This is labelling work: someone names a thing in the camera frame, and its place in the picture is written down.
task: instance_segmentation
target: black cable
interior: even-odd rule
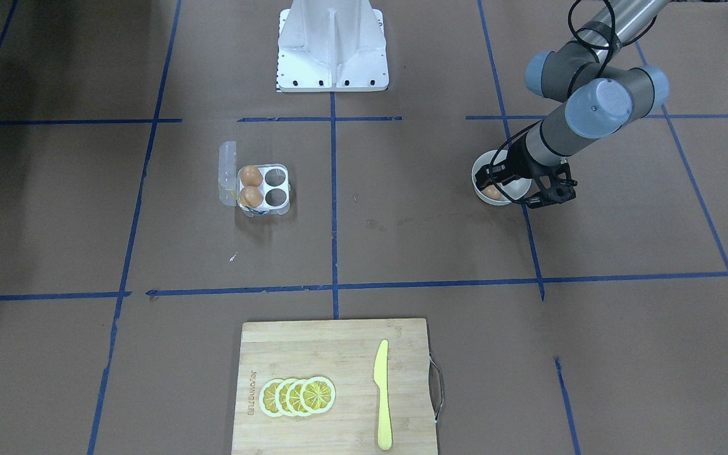
[[[655,23],[656,23],[656,17],[658,17],[658,16],[654,16],[654,17],[653,17],[653,20],[651,20],[651,21],[650,21],[650,23],[648,24],[648,26],[647,26],[647,27],[645,27],[645,29],[644,29],[644,30],[642,30],[642,32],[641,32],[641,33],[640,33],[639,35],[636,35],[636,38],[634,38],[634,39],[630,40],[630,41],[629,41],[629,42],[627,42],[627,43],[623,43],[623,44],[622,44],[622,47],[625,47],[625,46],[630,46],[631,44],[633,44],[633,43],[636,43],[636,41],[639,41],[639,38],[642,38],[642,37],[644,37],[644,35],[645,35],[645,34],[646,34],[647,32],[650,32],[650,29],[651,29],[651,28],[653,28],[653,24],[655,24]]]
[[[606,6],[607,11],[609,11],[610,19],[612,20],[612,30],[610,30],[610,37],[603,37],[606,40],[607,45],[605,46],[599,46],[597,44],[589,43],[588,41],[584,40],[584,38],[581,38],[580,35],[578,35],[578,31],[574,28],[574,23],[572,22],[572,15],[574,14],[574,9],[578,7],[578,4],[580,4],[582,0],[575,0],[574,3],[572,3],[571,8],[569,8],[569,14],[566,15],[566,23],[569,25],[569,31],[572,33],[572,38],[575,39],[575,41],[578,41],[578,43],[587,48],[587,49],[598,49],[598,50],[605,50],[607,51],[606,57],[603,59],[603,64],[600,65],[600,69],[597,71],[597,75],[595,78],[600,77],[603,72],[606,70],[606,67],[609,66],[610,61],[614,57],[614,53],[616,52],[616,49],[614,47],[614,43],[612,40],[616,37],[616,13],[614,12],[614,6],[612,6],[612,3],[610,3],[609,0],[603,0],[603,4]]]
[[[537,122],[535,122],[533,124],[530,124],[529,126],[525,127],[523,130],[515,133],[515,135],[511,136],[511,138],[507,139],[505,141],[505,143],[503,143],[502,145],[499,146],[499,148],[496,149],[496,153],[494,153],[494,157],[490,159],[490,167],[488,169],[488,173],[490,175],[490,183],[491,183],[491,185],[493,185],[494,187],[496,187],[496,189],[499,190],[499,193],[501,193],[502,196],[504,196],[505,198],[507,198],[508,201],[513,202],[513,204],[528,205],[528,202],[525,202],[524,199],[513,199],[513,198],[511,198],[509,196],[509,194],[505,193],[505,190],[502,190],[502,187],[500,187],[500,184],[498,184],[496,181],[494,181],[494,166],[496,165],[496,158],[498,158],[499,152],[502,152],[502,150],[504,150],[505,146],[509,146],[509,144],[512,144],[513,141],[515,141],[516,139],[518,139],[519,136],[523,135],[523,133],[526,133],[529,130],[532,130],[532,127],[536,126],[540,122],[541,121],[539,120],[539,121],[537,121]]]

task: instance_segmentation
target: gray joint cap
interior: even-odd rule
[[[653,83],[653,107],[648,112],[650,114],[661,107],[665,100],[667,100],[667,96],[670,95],[670,81],[667,79],[664,71],[660,70],[658,66],[646,64],[645,66],[639,66],[638,69],[647,73],[650,81]]]
[[[629,120],[632,109],[631,94],[621,83],[598,78],[566,101],[566,123],[583,138],[605,138]]]
[[[535,93],[535,95],[543,97],[543,88],[541,87],[541,77],[543,76],[543,66],[547,62],[549,54],[552,51],[543,50],[532,57],[530,63],[526,66],[524,71],[524,83],[526,88]]]

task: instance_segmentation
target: cutting board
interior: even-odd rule
[[[428,392],[425,319],[247,322],[240,342],[232,455],[379,454],[375,354],[389,340],[392,449],[437,454]],[[271,379],[324,375],[336,401],[324,414],[272,418],[260,410],[260,389]]]

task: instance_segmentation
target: metal handle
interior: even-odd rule
[[[442,406],[446,403],[446,385],[442,381],[442,371],[440,371],[440,367],[437,365],[437,362],[434,361],[434,357],[431,356],[431,353],[428,354],[428,360],[430,361],[431,366],[433,366],[437,371],[437,390],[440,392],[440,404],[436,407],[434,406],[434,403],[431,404],[431,408],[434,410],[434,423],[437,424],[440,420],[440,411],[442,411]],[[428,376],[428,393],[431,394],[431,375]]]

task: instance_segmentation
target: metal pole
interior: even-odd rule
[[[670,3],[670,0],[610,0],[614,8],[616,18],[616,32],[619,40],[632,40],[642,29],[648,26],[653,17],[662,10],[662,8]],[[592,22],[601,22],[607,26],[612,26],[612,15],[607,8],[599,12],[592,19]],[[598,32],[593,30],[584,30],[579,32],[579,37],[596,46],[607,46],[607,41]],[[599,61],[606,58],[606,50],[594,49],[595,55]]]

